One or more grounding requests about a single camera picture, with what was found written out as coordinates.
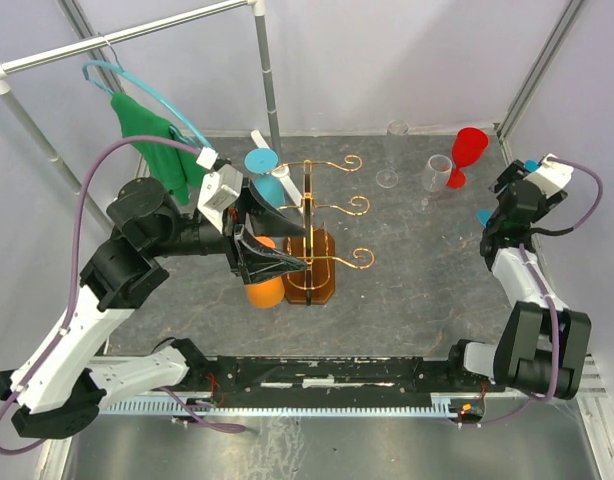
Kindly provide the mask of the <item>blue front wine glass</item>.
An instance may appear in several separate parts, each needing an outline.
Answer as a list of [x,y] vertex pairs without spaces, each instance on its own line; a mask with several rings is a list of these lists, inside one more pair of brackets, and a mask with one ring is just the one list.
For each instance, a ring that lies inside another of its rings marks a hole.
[[[524,168],[527,172],[531,173],[538,169],[539,164],[535,160],[526,160],[524,162]],[[488,209],[479,209],[476,212],[476,218],[482,226],[485,226],[492,215],[492,211]]]

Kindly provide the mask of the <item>red wine glass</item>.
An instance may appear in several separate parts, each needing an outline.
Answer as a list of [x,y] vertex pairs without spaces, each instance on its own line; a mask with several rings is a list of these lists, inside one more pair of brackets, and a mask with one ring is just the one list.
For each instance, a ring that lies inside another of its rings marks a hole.
[[463,170],[476,163],[489,145],[488,135],[476,127],[461,129],[455,138],[451,158],[453,168],[446,184],[448,188],[459,189],[466,183]]

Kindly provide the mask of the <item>clear wine glass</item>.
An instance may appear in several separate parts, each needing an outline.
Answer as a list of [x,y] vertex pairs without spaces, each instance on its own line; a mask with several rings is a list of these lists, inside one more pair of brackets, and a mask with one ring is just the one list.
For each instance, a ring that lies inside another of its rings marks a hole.
[[385,161],[376,174],[377,184],[384,189],[391,189],[398,183],[396,166],[407,148],[409,125],[403,120],[393,120],[389,123],[385,139]]
[[414,204],[418,213],[429,214],[434,210],[434,196],[446,187],[452,168],[452,160],[445,155],[435,154],[428,159],[420,175],[420,190]]

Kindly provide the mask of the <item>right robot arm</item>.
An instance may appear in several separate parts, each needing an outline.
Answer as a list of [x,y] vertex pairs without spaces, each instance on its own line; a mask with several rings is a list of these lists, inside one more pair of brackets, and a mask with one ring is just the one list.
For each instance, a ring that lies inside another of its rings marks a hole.
[[497,344],[461,340],[444,367],[446,382],[465,391],[486,377],[537,400],[569,400],[579,388],[591,320],[562,301],[542,273],[532,239],[562,237],[571,228],[538,223],[568,196],[579,165],[547,154],[534,168],[511,163],[491,185],[498,201],[488,216],[480,255],[512,307]]

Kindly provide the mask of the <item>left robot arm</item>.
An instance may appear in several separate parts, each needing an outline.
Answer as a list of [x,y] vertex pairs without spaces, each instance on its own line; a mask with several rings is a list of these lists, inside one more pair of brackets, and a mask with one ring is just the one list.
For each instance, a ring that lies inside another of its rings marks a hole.
[[119,366],[91,363],[103,341],[168,279],[161,258],[222,255],[246,284],[306,269],[304,261],[264,244],[300,236],[304,228],[249,180],[223,211],[221,227],[180,212],[153,178],[125,184],[107,211],[111,236],[77,266],[63,316],[23,366],[0,371],[0,400],[18,435],[33,442],[71,437],[108,406],[147,391],[197,390],[207,382],[209,361],[188,338]]

